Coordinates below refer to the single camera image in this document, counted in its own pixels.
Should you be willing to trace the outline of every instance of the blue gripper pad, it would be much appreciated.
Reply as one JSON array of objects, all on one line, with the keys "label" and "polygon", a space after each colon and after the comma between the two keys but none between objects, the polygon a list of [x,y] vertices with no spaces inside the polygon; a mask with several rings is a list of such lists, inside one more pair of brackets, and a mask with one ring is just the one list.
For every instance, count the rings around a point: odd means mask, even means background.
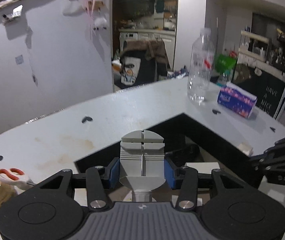
[{"label": "blue gripper pad", "polygon": [[164,171],[165,171],[165,179],[167,181],[167,184],[171,189],[176,189],[174,170],[171,168],[170,164],[166,159],[164,160]]},{"label": "blue gripper pad", "polygon": [[119,181],[119,170],[120,170],[120,159],[118,159],[118,161],[110,170],[110,178],[109,178],[110,188],[114,188],[116,183]]}]

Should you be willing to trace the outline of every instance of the green plastic bag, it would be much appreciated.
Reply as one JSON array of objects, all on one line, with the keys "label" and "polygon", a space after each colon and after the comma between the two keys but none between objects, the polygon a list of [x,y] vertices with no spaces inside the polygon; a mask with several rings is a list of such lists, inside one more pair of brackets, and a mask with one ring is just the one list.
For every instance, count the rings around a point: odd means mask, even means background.
[{"label": "green plastic bag", "polygon": [[215,70],[220,74],[231,71],[235,67],[236,62],[237,59],[220,54],[216,60]]}]

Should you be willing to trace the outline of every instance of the plastic water bottle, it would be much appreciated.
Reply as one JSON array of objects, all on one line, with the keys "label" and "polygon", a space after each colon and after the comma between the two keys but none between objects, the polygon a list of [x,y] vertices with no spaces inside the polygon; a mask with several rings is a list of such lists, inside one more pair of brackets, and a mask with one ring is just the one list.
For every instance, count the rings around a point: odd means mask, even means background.
[{"label": "plastic water bottle", "polygon": [[197,103],[205,100],[208,90],[215,47],[210,41],[211,30],[204,28],[200,37],[193,43],[192,58],[188,76],[188,97]]}]

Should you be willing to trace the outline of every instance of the orange scissor handle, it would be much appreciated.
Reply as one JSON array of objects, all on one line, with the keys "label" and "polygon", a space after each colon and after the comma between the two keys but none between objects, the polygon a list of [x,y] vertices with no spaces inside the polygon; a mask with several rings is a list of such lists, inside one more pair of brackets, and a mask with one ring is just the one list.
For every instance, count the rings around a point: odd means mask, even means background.
[{"label": "orange scissor handle", "polygon": [[[19,170],[19,169],[16,169],[16,168],[11,168],[10,171],[11,171],[11,172],[14,172],[14,173],[16,173],[16,174],[18,174],[18,175],[25,175],[25,173],[24,173],[23,171],[21,171],[21,170]],[[19,180],[18,177],[12,175],[12,174],[11,174],[9,171],[7,171],[6,169],[0,169],[0,174],[5,174],[5,175],[8,176],[9,179],[12,179],[12,180],[15,180],[15,181]]]}]

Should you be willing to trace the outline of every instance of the scissors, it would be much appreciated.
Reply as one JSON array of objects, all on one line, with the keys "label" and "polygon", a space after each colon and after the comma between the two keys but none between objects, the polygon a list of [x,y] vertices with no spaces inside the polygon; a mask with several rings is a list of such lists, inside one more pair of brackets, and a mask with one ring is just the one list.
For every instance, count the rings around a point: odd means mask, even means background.
[{"label": "scissors", "polygon": [[22,190],[27,190],[36,185],[26,173],[16,168],[10,168],[9,170],[0,169],[0,181],[12,186],[17,186]]}]

